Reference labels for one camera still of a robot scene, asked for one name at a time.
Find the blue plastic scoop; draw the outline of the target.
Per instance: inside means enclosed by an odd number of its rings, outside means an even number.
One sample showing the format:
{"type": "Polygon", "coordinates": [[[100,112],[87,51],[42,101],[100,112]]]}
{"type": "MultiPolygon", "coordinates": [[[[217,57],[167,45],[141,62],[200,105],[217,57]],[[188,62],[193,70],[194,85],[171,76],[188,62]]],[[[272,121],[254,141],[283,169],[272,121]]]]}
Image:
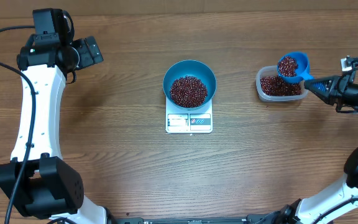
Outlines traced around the blue plastic scoop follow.
{"type": "Polygon", "coordinates": [[[291,52],[285,56],[293,57],[298,64],[298,68],[296,69],[296,76],[295,77],[284,77],[281,74],[278,73],[280,77],[284,79],[285,82],[291,83],[291,84],[297,84],[305,80],[314,79],[312,75],[310,75],[310,62],[307,54],[303,52],[291,52]]]}

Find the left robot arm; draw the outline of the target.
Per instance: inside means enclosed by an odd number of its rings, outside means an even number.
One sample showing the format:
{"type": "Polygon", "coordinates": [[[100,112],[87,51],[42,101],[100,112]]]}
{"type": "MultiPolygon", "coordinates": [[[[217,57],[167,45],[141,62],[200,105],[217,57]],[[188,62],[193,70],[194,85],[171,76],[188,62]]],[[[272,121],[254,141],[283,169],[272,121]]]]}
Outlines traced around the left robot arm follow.
{"type": "Polygon", "coordinates": [[[62,158],[60,105],[67,75],[103,61],[94,37],[75,39],[64,10],[38,9],[35,32],[17,56],[22,109],[10,161],[0,165],[8,208],[50,223],[113,223],[110,211],[85,196],[80,174],[62,158]]]}

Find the blue bowl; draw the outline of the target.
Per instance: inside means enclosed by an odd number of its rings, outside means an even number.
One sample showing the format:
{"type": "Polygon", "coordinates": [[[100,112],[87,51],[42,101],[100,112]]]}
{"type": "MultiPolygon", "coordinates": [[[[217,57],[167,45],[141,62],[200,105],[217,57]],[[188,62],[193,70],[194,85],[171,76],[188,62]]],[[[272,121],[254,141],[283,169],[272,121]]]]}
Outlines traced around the blue bowl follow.
{"type": "Polygon", "coordinates": [[[216,92],[217,80],[214,72],[203,62],[197,60],[182,60],[172,65],[165,73],[163,78],[163,92],[166,98],[170,98],[170,87],[176,79],[185,76],[193,76],[199,78],[208,89],[208,96],[206,97],[203,106],[209,100],[212,100],[216,92]]]}

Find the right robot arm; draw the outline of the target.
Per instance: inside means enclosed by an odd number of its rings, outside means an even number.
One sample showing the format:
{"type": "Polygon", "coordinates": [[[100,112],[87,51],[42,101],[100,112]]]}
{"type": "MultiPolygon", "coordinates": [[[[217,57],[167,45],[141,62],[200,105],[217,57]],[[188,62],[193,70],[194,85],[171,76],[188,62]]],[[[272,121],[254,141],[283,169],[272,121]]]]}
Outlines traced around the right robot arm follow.
{"type": "MultiPolygon", "coordinates": [[[[358,84],[351,79],[331,76],[306,80],[306,89],[336,111],[348,106],[358,113],[358,84]]],[[[341,215],[358,208],[358,147],[344,164],[344,175],[320,193],[285,205],[272,214],[272,223],[332,223],[341,215]]]]}

